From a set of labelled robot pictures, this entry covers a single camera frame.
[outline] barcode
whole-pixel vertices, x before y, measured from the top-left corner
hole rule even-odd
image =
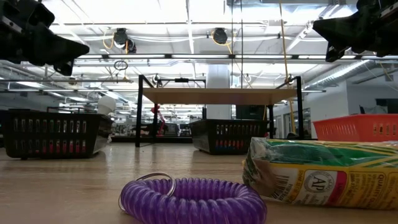
[[[284,197],[289,193],[289,190],[285,191],[288,186],[289,176],[286,175],[275,175],[276,178],[276,189],[271,195],[272,198],[283,200]]]

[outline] fluorescent light fixture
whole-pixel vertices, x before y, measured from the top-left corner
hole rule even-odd
[[[75,96],[73,96],[73,97],[69,97],[69,99],[71,99],[71,100],[75,100],[75,101],[82,101],[82,102],[84,102],[84,101],[88,101],[86,98],[82,98],[82,97],[75,97]]]
[[[242,58],[242,55],[237,55],[235,58]],[[243,55],[243,58],[251,58],[251,59],[283,59],[285,58],[283,55]],[[286,55],[287,59],[292,58],[291,55]]]
[[[387,56],[384,56],[384,57],[377,57],[376,55],[364,55],[364,56],[362,56],[361,57],[361,59],[380,59],[380,60],[383,60],[383,59],[398,59],[398,56],[395,56],[395,55],[387,55]]]
[[[138,84],[137,83],[120,83],[118,85],[107,85],[105,84],[107,89],[114,90],[114,89],[120,89],[120,90],[138,90]]]
[[[66,91],[74,91],[74,90],[43,90],[43,91],[51,91],[51,92],[66,92]]]
[[[109,54],[109,52],[106,49],[100,49],[100,51],[105,52],[107,54]]]
[[[110,96],[110,97],[114,98],[115,100],[118,100],[118,99],[119,99],[119,95],[117,95],[116,93],[113,93],[113,92],[111,92],[111,91],[105,92],[104,94],[107,95],[107,96]]]
[[[53,96],[57,96],[57,97],[64,97],[64,96],[62,96],[61,94],[58,94],[58,93],[52,93],[52,92],[49,92],[51,95],[53,95]]]
[[[354,59],[357,55],[344,55],[341,59]]]
[[[127,92],[127,93],[134,93],[138,92],[138,90],[112,90],[114,92]]]
[[[165,55],[158,54],[158,55],[150,55],[150,54],[134,54],[134,55],[129,55],[129,54],[120,54],[120,55],[109,55],[109,58],[164,58]]]
[[[94,92],[94,91],[104,91],[104,92],[107,92],[107,91],[109,91],[109,90],[90,90],[90,89],[85,89],[85,90],[77,90],[77,91],[81,91],[81,92]]]
[[[43,85],[38,84],[36,82],[17,82],[18,84],[33,87],[33,88],[42,88]]]
[[[96,58],[102,58],[102,55],[82,55],[80,57],[78,57],[77,59],[96,59]]]
[[[302,93],[325,93],[326,90],[301,90]]]
[[[172,58],[228,58],[229,55],[172,55]]]
[[[173,108],[173,109],[169,109],[170,111],[186,111],[186,112],[198,112],[201,110],[197,110],[196,108]]]
[[[34,90],[34,89],[13,89],[13,90],[8,90],[8,91],[14,91],[14,92],[19,92],[19,91],[38,92],[38,91],[40,91],[40,90]]]
[[[299,55],[299,59],[325,59],[324,55]]]

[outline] workbench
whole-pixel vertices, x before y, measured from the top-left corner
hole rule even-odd
[[[92,159],[20,161],[0,148],[1,223],[138,224],[118,207],[119,194],[130,180],[162,171],[175,178],[242,183],[245,157],[211,156],[189,144],[140,149],[111,143]],[[397,211],[266,204],[266,224],[390,224],[398,219]]]

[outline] purple coiled keychain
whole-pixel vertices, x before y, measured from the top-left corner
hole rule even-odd
[[[155,175],[167,179],[144,180]],[[144,224],[263,224],[267,207],[252,188],[225,180],[174,180],[154,172],[130,181],[119,197],[120,209]]]

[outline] yellow cable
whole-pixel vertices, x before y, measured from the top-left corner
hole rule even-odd
[[[229,47],[229,45],[227,45],[227,48],[229,50],[229,53],[232,54],[231,47]]]
[[[282,29],[282,45],[284,49],[284,62],[285,62],[285,82],[289,80],[289,73],[287,71],[287,59],[286,59],[286,43],[285,43],[285,30],[284,30],[284,20],[282,17],[282,0],[279,0],[279,12],[280,12],[280,28]],[[289,100],[290,106],[290,120],[292,123],[292,132],[296,133],[295,123],[294,123],[294,115],[293,115],[293,102]]]
[[[384,68],[383,64],[381,62],[379,62],[381,68],[383,69],[383,72],[387,75],[387,77],[391,80],[394,81],[391,76],[388,74],[387,70]]]
[[[104,44],[104,47],[106,47],[107,49],[111,49],[111,48],[113,47],[113,37],[114,37],[114,33],[112,34],[112,43],[111,43],[111,46],[110,46],[110,47],[108,47],[108,46],[105,44],[105,35],[106,35],[106,31],[104,32],[104,39],[102,40],[102,43]]]
[[[267,119],[267,105],[264,105],[264,114],[262,115],[262,120],[265,121]]]

